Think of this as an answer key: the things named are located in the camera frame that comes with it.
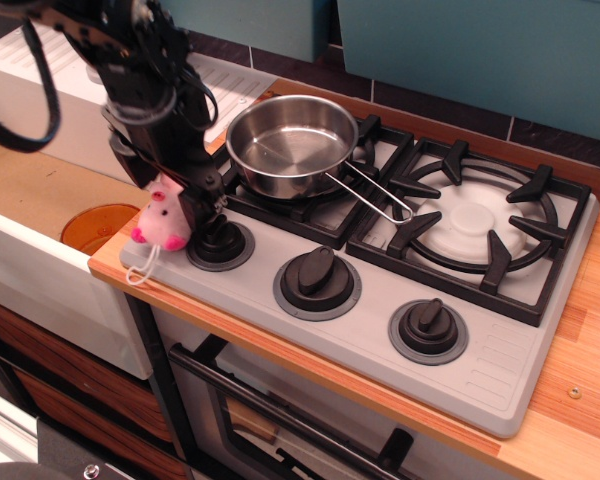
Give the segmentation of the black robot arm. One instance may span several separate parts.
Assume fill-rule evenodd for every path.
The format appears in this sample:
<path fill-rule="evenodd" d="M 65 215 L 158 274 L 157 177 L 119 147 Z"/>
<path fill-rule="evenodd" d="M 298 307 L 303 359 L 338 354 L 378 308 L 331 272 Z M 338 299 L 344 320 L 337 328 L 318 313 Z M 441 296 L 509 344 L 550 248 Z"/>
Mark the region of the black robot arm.
<path fill-rule="evenodd" d="M 131 180 L 143 188 L 163 173 L 182 186 L 179 201 L 193 231 L 218 215 L 225 204 L 224 185 L 204 145 L 218 105 L 188 62 L 189 34 L 174 25 L 159 2 L 0 1 L 0 15 L 21 21 L 49 112 L 39 138 L 0 123 L 0 145 L 37 152 L 59 131 L 59 95 L 35 29 L 45 25 L 61 33 L 102 81 L 109 144 Z"/>

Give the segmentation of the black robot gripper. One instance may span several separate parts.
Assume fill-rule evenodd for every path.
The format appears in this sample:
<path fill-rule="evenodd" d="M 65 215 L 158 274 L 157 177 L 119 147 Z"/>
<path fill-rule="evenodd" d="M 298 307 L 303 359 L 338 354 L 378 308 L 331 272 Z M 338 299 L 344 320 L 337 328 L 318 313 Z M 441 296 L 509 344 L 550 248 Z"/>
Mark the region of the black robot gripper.
<path fill-rule="evenodd" d="M 169 79 L 121 66 L 101 67 L 99 76 L 118 163 L 140 189 L 160 173 L 181 185 L 185 220 L 192 232 L 200 230 L 225 207 L 221 175 L 204 142 L 218 113 L 211 91 L 189 64 Z"/>

